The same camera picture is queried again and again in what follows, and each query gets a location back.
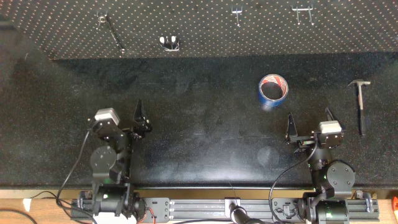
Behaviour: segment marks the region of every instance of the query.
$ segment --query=hammer head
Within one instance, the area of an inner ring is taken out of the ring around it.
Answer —
[[[361,85],[370,85],[371,82],[370,81],[364,81],[363,79],[359,79],[359,80],[353,80],[352,82],[350,82],[348,84],[348,86],[351,85],[351,84],[357,84],[357,86],[361,86]]]

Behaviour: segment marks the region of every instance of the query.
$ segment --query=hammer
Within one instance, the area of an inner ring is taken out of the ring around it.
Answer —
[[[358,110],[358,118],[359,118],[359,134],[364,136],[365,135],[365,114],[363,111],[363,102],[362,102],[362,85],[370,85],[370,81],[364,81],[362,79],[359,80],[354,80],[351,83],[348,84],[350,86],[351,84],[356,84],[358,87],[358,105],[359,105],[359,110]]]

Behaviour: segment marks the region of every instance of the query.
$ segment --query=black tabletop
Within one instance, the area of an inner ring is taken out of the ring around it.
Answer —
[[[330,107],[345,124],[333,150],[356,169],[358,188],[398,185],[398,54],[273,55],[219,58],[81,59],[48,61],[2,55],[0,186],[56,187],[72,167],[92,118],[113,107],[131,121],[138,99],[153,132],[135,145],[132,181],[141,188],[270,187],[303,160],[283,143],[287,114],[307,135]],[[286,100],[265,111],[257,97],[270,73],[289,84]],[[368,134],[358,134],[354,79],[363,89]],[[90,185],[90,137],[68,187]],[[308,167],[279,187],[311,187]]]

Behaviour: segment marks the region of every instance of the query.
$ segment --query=blue tape roll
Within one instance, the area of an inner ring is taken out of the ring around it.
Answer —
[[[261,90],[261,86],[263,86],[267,82],[273,82],[279,85],[280,89],[282,90],[282,97],[277,100],[272,100],[265,96],[265,94]],[[280,75],[270,74],[266,75],[264,78],[261,79],[259,83],[259,99],[260,102],[264,105],[274,107],[280,105],[286,98],[287,93],[289,92],[289,87],[287,86],[287,82],[284,78]]]

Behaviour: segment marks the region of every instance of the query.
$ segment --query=perforated board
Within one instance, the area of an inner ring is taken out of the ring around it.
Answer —
[[[297,24],[293,7],[300,11]],[[242,7],[237,26],[232,7]],[[127,52],[96,29],[107,11]],[[51,59],[398,51],[398,3],[373,0],[0,0],[0,13]],[[160,36],[176,35],[179,52]]]

